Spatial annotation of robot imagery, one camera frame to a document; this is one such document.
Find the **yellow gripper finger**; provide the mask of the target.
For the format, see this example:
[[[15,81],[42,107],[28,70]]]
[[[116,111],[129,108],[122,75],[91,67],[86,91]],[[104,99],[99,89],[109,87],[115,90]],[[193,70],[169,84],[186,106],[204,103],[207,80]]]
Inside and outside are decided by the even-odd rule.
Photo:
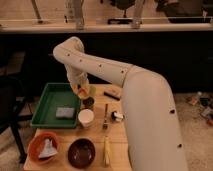
[[[89,97],[89,92],[90,92],[90,85],[88,83],[85,83],[81,86],[82,91],[83,91],[83,98],[86,99]]]
[[[72,91],[73,91],[76,95],[78,95],[78,90],[79,90],[78,84],[70,84],[70,86],[71,86]]]

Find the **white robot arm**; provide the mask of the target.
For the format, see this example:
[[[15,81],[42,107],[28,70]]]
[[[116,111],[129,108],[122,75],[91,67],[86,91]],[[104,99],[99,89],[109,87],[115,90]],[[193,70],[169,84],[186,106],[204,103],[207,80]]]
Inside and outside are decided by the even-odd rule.
[[[122,110],[133,171],[188,171],[178,115],[167,80],[156,72],[88,55],[77,37],[53,50],[71,84],[89,74],[122,88]]]

